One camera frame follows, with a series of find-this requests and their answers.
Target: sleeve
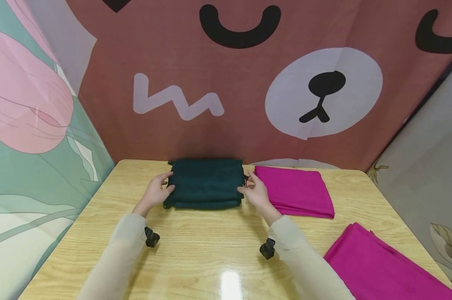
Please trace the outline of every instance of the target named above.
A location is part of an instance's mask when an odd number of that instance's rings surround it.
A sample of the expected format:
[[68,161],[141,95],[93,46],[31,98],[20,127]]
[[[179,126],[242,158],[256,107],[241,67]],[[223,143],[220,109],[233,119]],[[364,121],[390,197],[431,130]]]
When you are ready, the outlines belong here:
[[137,256],[146,242],[146,219],[126,214],[77,296],[78,300],[119,300],[127,288]]
[[270,227],[274,249],[293,275],[301,299],[354,300],[341,278],[309,244],[299,227],[287,216]]

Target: zigzag mark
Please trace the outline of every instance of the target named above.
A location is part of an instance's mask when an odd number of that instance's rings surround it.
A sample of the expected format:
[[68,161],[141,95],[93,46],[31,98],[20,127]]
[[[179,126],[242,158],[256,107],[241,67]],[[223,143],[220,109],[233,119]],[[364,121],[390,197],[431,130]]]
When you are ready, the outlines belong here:
[[138,114],[145,114],[148,111],[172,101],[182,120],[189,121],[210,110],[215,117],[225,113],[219,96],[215,92],[209,92],[202,98],[189,106],[182,92],[177,85],[171,85],[155,95],[149,97],[149,78],[143,73],[134,75],[134,98],[133,109]]

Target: white circle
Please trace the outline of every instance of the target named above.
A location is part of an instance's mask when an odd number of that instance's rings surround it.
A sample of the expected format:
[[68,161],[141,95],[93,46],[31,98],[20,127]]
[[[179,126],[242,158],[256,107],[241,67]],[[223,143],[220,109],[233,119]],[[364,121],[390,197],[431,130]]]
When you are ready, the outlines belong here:
[[[330,120],[323,123],[316,117],[301,123],[299,118],[316,108],[320,100],[309,91],[309,81],[334,71],[343,73],[346,83],[324,99],[323,108]],[[382,87],[381,69],[367,54],[348,47],[321,49],[294,61],[276,76],[266,95],[266,115],[276,129],[303,140],[333,135],[366,116]]]

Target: pink folded cloth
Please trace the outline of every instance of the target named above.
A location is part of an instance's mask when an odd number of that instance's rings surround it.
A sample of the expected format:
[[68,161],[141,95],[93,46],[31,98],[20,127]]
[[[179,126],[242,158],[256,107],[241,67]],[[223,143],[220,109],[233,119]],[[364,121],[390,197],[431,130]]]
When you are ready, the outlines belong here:
[[324,259],[356,300],[452,300],[452,290],[358,223]]
[[334,218],[333,201],[319,172],[257,165],[254,173],[268,188],[271,204],[282,214]]

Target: stack of folded fabric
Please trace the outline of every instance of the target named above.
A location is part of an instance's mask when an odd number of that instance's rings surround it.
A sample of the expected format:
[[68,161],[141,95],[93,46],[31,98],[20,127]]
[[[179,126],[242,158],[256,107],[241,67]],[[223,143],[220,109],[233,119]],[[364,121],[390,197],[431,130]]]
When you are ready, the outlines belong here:
[[264,182],[270,202],[282,214],[334,218],[333,201],[319,172],[257,165],[254,173]]
[[356,300],[452,300],[452,290],[358,223],[324,256]]
[[242,161],[180,159],[172,164],[168,185],[176,186],[164,208],[225,209],[241,205],[237,187],[245,183]]

